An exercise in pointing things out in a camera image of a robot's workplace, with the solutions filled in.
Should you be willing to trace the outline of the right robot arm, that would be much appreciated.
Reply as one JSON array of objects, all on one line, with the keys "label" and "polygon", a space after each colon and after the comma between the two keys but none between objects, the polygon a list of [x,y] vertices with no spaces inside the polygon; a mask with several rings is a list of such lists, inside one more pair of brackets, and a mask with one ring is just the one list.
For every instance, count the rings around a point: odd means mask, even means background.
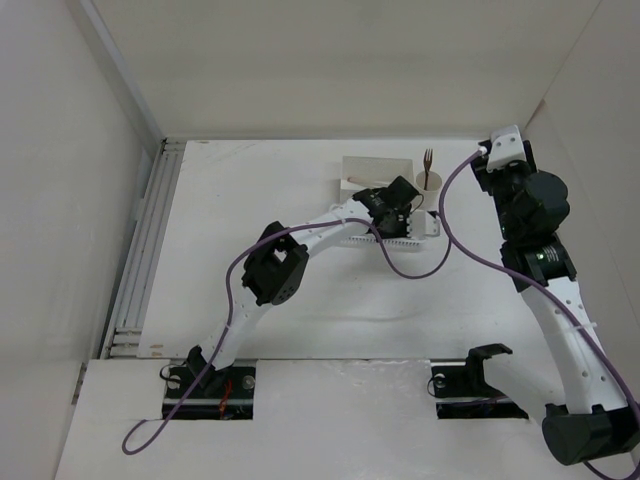
[{"label": "right robot arm", "polygon": [[531,145],[515,135],[481,142],[471,164],[494,201],[504,268],[537,321],[561,386],[516,366],[511,355],[479,359],[463,369],[477,394],[496,387],[534,419],[552,456],[575,465],[629,453],[639,444],[637,406],[602,361],[602,346],[580,295],[577,272],[557,230],[570,213],[568,188],[537,168]]}]

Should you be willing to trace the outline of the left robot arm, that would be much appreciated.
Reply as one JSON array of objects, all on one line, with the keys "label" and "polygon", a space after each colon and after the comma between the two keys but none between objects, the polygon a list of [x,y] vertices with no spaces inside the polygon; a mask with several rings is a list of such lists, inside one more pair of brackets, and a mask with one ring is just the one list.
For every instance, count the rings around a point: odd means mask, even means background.
[{"label": "left robot arm", "polygon": [[275,221],[225,274],[228,314],[213,334],[187,355],[189,384],[201,396],[217,394],[225,370],[259,320],[299,290],[309,261],[353,236],[391,237],[410,216],[418,190],[402,176],[364,189],[315,220],[292,227]]}]

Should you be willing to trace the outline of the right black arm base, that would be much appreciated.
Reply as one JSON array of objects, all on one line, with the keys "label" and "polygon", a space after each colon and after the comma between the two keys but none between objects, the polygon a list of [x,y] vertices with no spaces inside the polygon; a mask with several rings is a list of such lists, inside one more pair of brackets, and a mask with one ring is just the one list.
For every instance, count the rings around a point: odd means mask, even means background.
[{"label": "right black arm base", "polygon": [[511,355],[504,344],[470,349],[464,359],[430,361],[427,393],[436,399],[438,420],[528,420],[529,415],[485,379],[484,363],[498,355]]}]

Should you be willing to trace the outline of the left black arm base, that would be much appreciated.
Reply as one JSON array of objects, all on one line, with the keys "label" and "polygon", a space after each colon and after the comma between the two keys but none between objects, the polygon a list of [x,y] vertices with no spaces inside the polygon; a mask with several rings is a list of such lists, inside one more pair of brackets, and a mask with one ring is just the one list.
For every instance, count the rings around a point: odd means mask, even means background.
[{"label": "left black arm base", "polygon": [[188,390],[195,376],[185,361],[171,362],[159,371],[165,382],[162,418],[176,420],[252,420],[256,388],[257,362],[240,360],[221,372],[210,369],[204,377],[205,388],[197,384],[188,398],[171,416],[174,406]]}]

